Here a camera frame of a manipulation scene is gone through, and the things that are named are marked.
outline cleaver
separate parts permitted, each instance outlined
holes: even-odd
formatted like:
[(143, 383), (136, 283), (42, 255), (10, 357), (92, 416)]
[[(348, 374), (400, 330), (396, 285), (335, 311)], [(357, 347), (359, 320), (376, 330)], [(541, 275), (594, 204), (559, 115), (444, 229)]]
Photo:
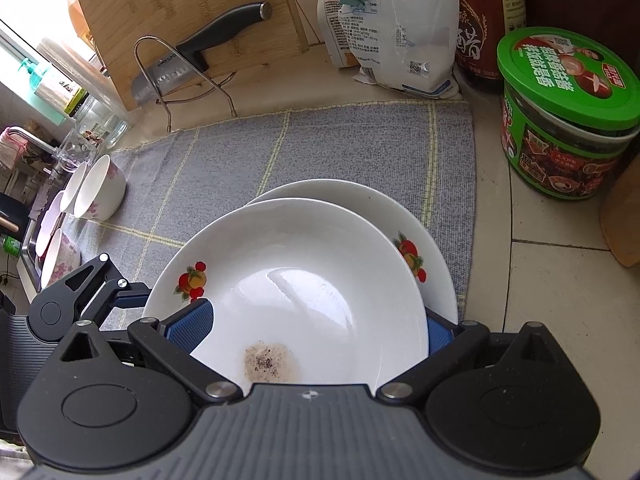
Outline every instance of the cleaver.
[[(209, 65), (202, 55), (203, 50), (225, 43), (241, 30), (254, 23), (265, 22), (270, 17), (271, 4), (269, 2), (255, 2), (235, 7), (220, 14), (190, 38), (178, 43), (175, 49), (198, 70), (206, 72)], [(197, 74), (188, 63), (185, 63), (173, 52), (146, 67), (146, 72), (156, 82), (163, 96)], [(156, 92), (143, 74), (138, 74), (131, 82), (131, 94), (139, 105), (156, 99)]]

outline gray plaid towel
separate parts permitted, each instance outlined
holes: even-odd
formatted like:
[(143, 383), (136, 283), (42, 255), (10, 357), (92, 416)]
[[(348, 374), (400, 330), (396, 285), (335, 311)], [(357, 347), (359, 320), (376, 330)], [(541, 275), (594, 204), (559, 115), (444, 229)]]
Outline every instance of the gray plaid towel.
[[(440, 247), (460, 319), (471, 264), (476, 171), (466, 102), (391, 101), (287, 110), (184, 130), (113, 153), (127, 178), (108, 222), (67, 221), (83, 261), (111, 255), (148, 286), (194, 234), (274, 187), (306, 178), (371, 186), (411, 211)], [(103, 328), (140, 317), (114, 311)]]

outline white bowl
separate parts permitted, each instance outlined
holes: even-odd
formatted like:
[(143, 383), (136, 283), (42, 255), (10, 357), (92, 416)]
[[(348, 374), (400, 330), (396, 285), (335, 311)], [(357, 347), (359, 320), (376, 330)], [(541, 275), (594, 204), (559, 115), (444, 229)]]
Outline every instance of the white bowl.
[(60, 191), (53, 197), (49, 209), (44, 213), (42, 222), (40, 222), (40, 231), (36, 238), (36, 254), (39, 258), (43, 257), (44, 253), (47, 252), (47, 247), (49, 247), (51, 235), (53, 234), (53, 228), (56, 226), (58, 218), (60, 218), (62, 194), (63, 192)]
[(287, 196), (331, 202), (369, 220), (403, 253), (407, 264), (412, 267), (425, 306), (450, 322), (458, 323), (456, 291), (442, 253), (427, 229), (398, 202), (362, 184), (317, 178), (277, 187), (254, 198), (249, 204)]
[(328, 202), (282, 198), (219, 218), (172, 258), (143, 315), (163, 319), (199, 296), (214, 322), (192, 355), (245, 393), (256, 382), (375, 392), (428, 354), (420, 293), (398, 250)]
[(101, 156), (86, 174), (74, 205), (74, 216), (104, 222), (119, 208), (127, 182), (109, 155)]
[(62, 229), (57, 229), (49, 249), (47, 256), (42, 264), (42, 275), (40, 277), (40, 289), (48, 287), (52, 283), (66, 276), (72, 270), (76, 270), (80, 266), (80, 251)]
[(88, 170), (89, 165), (86, 162), (81, 162), (74, 171), (74, 174), (69, 178), (69, 182), (66, 183), (62, 201), (60, 202), (60, 210), (63, 212), (71, 215), (74, 213), (76, 196), (78, 196), (78, 191), (80, 191), (80, 186)]

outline tile countertop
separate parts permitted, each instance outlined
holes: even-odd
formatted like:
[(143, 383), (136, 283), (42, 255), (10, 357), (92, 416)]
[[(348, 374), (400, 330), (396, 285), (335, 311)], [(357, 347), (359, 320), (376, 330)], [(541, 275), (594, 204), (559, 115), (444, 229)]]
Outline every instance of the tile countertop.
[[(286, 108), (407, 98), (355, 82), (357, 69), (337, 70), (324, 45), (306, 54), (244, 70), (225, 89), (239, 116)], [(206, 88), (174, 94), (191, 97)], [(462, 83), (476, 134), (476, 225), (466, 317), (491, 330), (514, 332), (544, 322), (592, 391), (602, 430), (587, 460), (597, 478), (622, 480), (640, 468), (640, 269), (625, 269), (609, 253), (598, 222), (599, 198), (581, 203), (548, 198), (527, 187), (500, 145), (497, 96)], [(230, 117), (215, 92), (172, 105), (174, 128)], [(154, 104), (118, 148), (166, 135), (166, 115)]]

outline metal screw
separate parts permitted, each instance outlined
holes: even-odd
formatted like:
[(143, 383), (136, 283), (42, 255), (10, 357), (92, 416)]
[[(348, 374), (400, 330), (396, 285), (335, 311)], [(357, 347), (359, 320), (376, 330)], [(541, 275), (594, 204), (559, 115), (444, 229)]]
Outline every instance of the metal screw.
[(204, 391), (208, 396), (215, 399), (225, 399), (230, 397), (236, 392), (236, 385), (228, 381), (216, 381), (215, 383), (207, 384)]
[(406, 383), (387, 383), (380, 391), (387, 399), (405, 399), (414, 389)]

